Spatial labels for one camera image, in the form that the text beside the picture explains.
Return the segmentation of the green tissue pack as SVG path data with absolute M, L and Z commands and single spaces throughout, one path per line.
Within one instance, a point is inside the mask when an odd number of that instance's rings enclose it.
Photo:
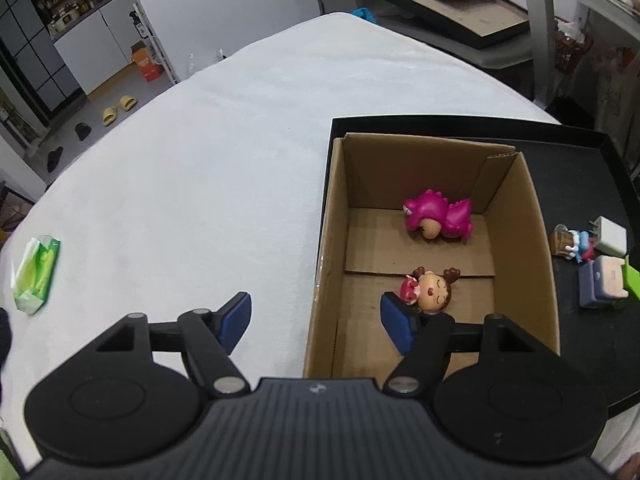
M 12 294 L 17 310 L 36 314 L 48 301 L 61 242 L 50 235 L 32 238 L 12 275 Z

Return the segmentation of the brown cardboard box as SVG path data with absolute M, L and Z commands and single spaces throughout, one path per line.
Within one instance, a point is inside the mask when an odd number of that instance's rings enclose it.
M 402 204 L 424 191 L 470 200 L 467 240 L 427 240 Z M 416 268 L 457 268 L 449 313 L 498 313 L 551 350 L 560 346 L 547 232 L 524 155 L 509 145 L 349 133 L 334 140 L 304 374 L 385 379 L 400 355 L 380 300 Z

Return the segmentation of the orange cardboard box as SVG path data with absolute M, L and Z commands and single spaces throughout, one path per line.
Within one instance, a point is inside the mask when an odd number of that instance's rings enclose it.
M 162 76 L 163 67 L 152 60 L 142 41 L 138 41 L 131 47 L 131 62 L 137 65 L 146 82 L 151 82 Z

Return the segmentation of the black framed board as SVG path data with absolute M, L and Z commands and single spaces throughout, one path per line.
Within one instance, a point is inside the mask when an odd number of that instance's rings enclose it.
M 474 49 L 498 46 L 529 32 L 528 16 L 508 0 L 384 0 Z

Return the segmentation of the yellow slipper pair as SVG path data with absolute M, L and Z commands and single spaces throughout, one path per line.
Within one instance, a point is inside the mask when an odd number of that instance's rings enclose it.
M 130 112 L 138 104 L 138 100 L 134 96 L 125 94 L 115 105 L 105 107 L 102 112 L 102 125 L 107 127 L 111 125 L 118 117 L 119 112 Z

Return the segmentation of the green hexagonal container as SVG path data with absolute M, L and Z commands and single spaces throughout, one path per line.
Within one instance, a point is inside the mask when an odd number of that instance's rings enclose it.
M 629 296 L 635 300 L 640 300 L 640 272 L 636 270 L 626 256 L 622 265 L 624 289 L 629 292 Z

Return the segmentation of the blue smurf figurine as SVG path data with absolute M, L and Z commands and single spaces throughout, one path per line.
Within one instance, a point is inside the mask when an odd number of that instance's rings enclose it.
M 552 256 L 584 263 L 596 258 L 594 237 L 588 231 L 569 229 L 558 224 L 549 234 L 549 245 Z

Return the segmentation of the reindeer girl figurine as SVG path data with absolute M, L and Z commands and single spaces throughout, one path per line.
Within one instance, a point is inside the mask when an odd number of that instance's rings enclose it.
M 402 281 L 399 298 L 416 313 L 436 314 L 448 307 L 451 287 L 461 275 L 457 268 L 448 268 L 442 273 L 427 271 L 424 266 L 414 269 Z

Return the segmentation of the black shallow tray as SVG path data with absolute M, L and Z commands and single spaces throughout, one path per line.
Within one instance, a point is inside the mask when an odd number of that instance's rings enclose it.
M 599 218 L 626 231 L 632 266 L 639 264 L 639 194 L 613 141 L 604 133 L 527 119 L 390 115 L 333 119 L 330 138 L 349 133 L 434 136 L 436 139 L 509 144 L 521 152 L 533 178 L 544 225 L 593 236 Z M 584 307 L 580 276 L 602 256 L 590 247 L 579 258 L 552 256 L 562 357 L 599 386 L 612 416 L 639 403 L 639 300 Z

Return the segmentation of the lavender cube toy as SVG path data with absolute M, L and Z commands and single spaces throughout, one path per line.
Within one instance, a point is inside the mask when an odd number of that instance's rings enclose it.
M 611 256 L 586 262 L 578 271 L 579 307 L 595 309 L 626 300 L 624 264 L 624 259 Z

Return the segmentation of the pink dinosaur toy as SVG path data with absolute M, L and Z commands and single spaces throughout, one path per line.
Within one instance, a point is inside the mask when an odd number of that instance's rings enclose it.
M 472 200 L 450 202 L 442 192 L 428 188 L 402 203 L 409 231 L 419 232 L 426 240 L 437 237 L 467 240 L 473 232 Z

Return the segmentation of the white table cloth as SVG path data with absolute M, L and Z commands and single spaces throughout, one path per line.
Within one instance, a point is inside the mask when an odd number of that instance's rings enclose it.
M 26 468 L 41 378 L 131 312 L 172 321 L 250 293 L 233 359 L 251 382 L 303 373 L 334 118 L 548 115 L 480 70 L 348 13 L 254 42 L 140 108 L 74 160 L 1 252 L 12 344 L 1 418 Z M 61 242 L 46 304 L 17 310 L 34 237 Z

